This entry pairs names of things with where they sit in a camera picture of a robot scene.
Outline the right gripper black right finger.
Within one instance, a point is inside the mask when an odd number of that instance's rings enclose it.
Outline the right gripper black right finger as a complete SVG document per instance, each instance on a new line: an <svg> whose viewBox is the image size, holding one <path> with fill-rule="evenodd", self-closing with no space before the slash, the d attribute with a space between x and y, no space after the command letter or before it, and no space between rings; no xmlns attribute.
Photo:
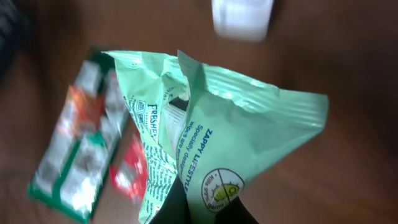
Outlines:
<svg viewBox="0 0 398 224"><path fill-rule="evenodd" d="M215 224L258 224L258 221L236 197L216 215Z"/></svg>

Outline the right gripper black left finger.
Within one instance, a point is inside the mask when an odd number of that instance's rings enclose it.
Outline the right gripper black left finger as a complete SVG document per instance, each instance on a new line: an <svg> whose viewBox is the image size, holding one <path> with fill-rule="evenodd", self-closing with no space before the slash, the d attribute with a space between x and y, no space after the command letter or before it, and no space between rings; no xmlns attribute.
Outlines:
<svg viewBox="0 0 398 224"><path fill-rule="evenodd" d="M190 224L187 197L179 177L174 180L163 206L150 224Z"/></svg>

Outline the red chips bag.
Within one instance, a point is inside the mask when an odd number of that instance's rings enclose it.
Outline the red chips bag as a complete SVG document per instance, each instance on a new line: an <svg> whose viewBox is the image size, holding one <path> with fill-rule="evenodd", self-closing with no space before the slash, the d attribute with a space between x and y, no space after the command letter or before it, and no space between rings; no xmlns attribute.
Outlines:
<svg viewBox="0 0 398 224"><path fill-rule="evenodd" d="M132 135L119 167L109 167L109 175L115 189L133 203L142 201L146 191L148 168L144 146L138 131Z"/></svg>

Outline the light blue snack packet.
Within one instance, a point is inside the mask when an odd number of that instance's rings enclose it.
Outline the light blue snack packet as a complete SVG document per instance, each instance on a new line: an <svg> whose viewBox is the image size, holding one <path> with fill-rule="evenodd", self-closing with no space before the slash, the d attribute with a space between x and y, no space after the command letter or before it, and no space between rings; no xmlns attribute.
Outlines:
<svg viewBox="0 0 398 224"><path fill-rule="evenodd" d="M323 131L326 95L284 90L183 52L111 51L146 154L142 223L168 210L171 181L191 223L215 223L261 173Z"/></svg>

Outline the green snack bag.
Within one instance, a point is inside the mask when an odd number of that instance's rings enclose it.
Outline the green snack bag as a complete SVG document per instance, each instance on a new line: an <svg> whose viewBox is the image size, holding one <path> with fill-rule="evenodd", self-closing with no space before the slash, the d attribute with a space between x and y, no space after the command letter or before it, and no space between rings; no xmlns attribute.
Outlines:
<svg viewBox="0 0 398 224"><path fill-rule="evenodd" d="M104 96L99 128L71 136L60 132L56 123L27 193L80 223L89 223L129 112L116 77L114 59L100 49L90 50L71 85L92 96Z"/></svg>

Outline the orange snack box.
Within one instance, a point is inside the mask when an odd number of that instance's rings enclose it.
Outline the orange snack box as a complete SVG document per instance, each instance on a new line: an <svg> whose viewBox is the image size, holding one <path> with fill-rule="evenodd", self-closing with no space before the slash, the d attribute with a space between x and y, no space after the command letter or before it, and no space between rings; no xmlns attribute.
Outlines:
<svg viewBox="0 0 398 224"><path fill-rule="evenodd" d="M81 136L95 132L104 112L104 96L92 96L74 85L68 87L65 104L57 122L63 134Z"/></svg>

